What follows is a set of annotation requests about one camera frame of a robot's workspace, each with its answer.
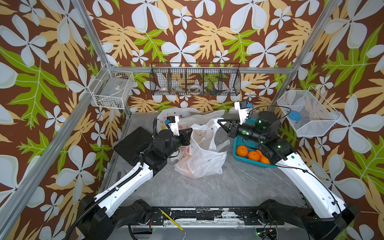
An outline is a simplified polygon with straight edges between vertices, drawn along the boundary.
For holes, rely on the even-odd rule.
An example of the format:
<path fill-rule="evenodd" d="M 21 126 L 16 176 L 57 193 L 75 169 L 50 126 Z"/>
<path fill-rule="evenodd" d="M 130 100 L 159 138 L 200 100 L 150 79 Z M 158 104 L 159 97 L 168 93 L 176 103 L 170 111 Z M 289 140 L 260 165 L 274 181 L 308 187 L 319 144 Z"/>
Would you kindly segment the white printed plastic bag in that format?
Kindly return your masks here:
<path fill-rule="evenodd" d="M 199 179 L 215 174 L 223 173 L 223 165 L 227 158 L 227 152 L 223 149 L 230 144 L 230 140 L 217 145 L 215 137 L 220 129 L 218 121 L 222 118 L 215 118 L 205 125 L 192 125 L 190 144 L 180 148 L 175 170 L 183 176 L 191 179 Z"/>

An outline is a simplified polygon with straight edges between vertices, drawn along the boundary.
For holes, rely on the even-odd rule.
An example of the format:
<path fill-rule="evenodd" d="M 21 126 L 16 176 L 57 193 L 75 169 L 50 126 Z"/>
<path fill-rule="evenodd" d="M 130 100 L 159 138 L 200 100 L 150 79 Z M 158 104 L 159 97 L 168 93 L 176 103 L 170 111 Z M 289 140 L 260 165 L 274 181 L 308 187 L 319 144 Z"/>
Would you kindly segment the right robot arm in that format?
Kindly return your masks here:
<path fill-rule="evenodd" d="M 288 223 L 306 230 L 315 240 L 333 240 L 360 213 L 356 206 L 347 205 L 334 195 L 308 168 L 297 150 L 278 135 L 280 119 L 273 112 L 259 112 L 252 125 L 242 119 L 219 119 L 218 124 L 230 138 L 241 137 L 257 143 L 262 155 L 287 175 L 310 203 L 307 208 L 299 208 L 266 200 L 258 206 L 262 224 Z"/>

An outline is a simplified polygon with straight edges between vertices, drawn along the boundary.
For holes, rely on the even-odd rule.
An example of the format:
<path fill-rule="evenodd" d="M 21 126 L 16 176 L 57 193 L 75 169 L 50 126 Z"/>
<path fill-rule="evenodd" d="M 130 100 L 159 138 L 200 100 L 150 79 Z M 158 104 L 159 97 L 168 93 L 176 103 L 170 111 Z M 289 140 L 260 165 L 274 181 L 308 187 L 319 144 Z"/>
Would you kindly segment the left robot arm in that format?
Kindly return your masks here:
<path fill-rule="evenodd" d="M 150 205 L 143 200 L 127 207 L 122 207 L 122 203 L 160 172 L 180 147 L 188 146 L 192 133 L 191 128 L 174 135 L 171 130 L 150 133 L 139 127 L 126 136 L 115 146 L 115 151 L 133 168 L 102 193 L 81 200 L 77 219 L 67 230 L 65 239 L 79 229 L 87 240 L 106 240 L 119 227 L 146 223 L 152 211 Z"/>

